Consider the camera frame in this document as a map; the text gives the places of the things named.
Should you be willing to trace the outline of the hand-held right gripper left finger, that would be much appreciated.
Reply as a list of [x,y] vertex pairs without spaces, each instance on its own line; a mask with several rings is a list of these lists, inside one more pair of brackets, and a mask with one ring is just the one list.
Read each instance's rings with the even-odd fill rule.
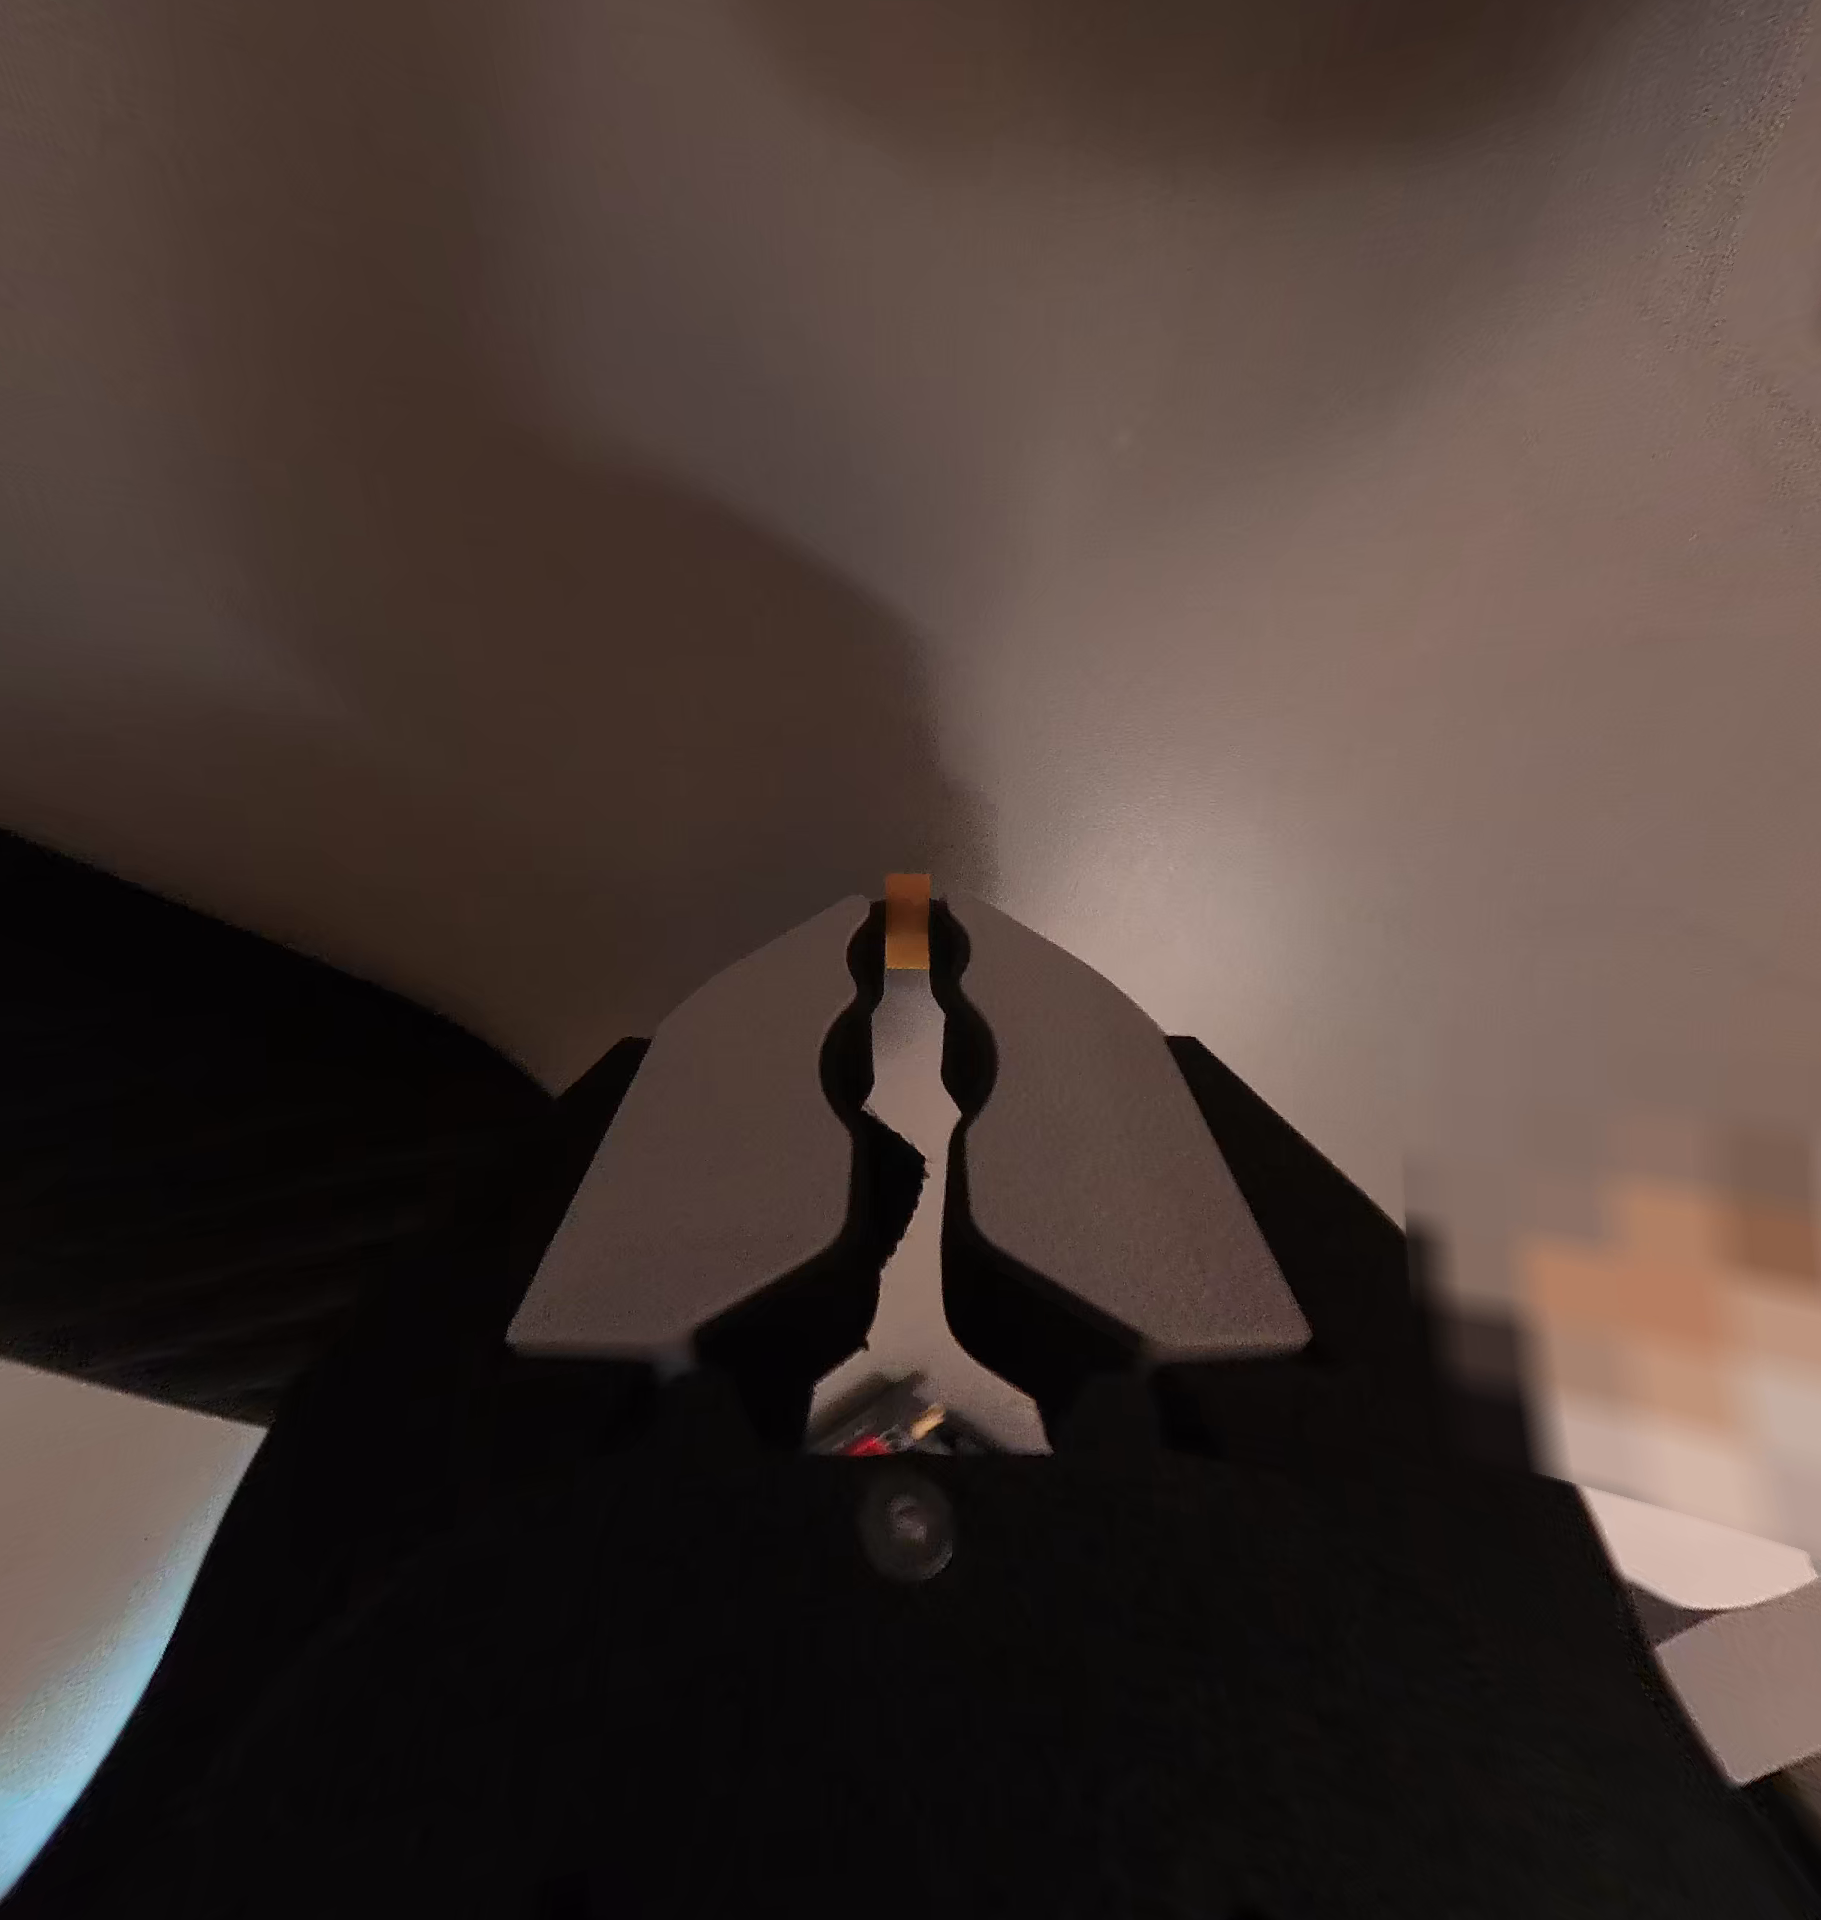
[[833,1369],[873,1328],[873,900],[834,900],[644,1046],[506,1330],[533,1357],[692,1364],[771,1338]]

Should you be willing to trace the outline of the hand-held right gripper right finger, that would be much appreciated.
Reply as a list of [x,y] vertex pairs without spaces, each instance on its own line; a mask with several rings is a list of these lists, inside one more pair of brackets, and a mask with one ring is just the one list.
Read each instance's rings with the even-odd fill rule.
[[965,1257],[1126,1362],[1306,1347],[1306,1314],[1149,1012],[969,894],[930,909],[930,988]]

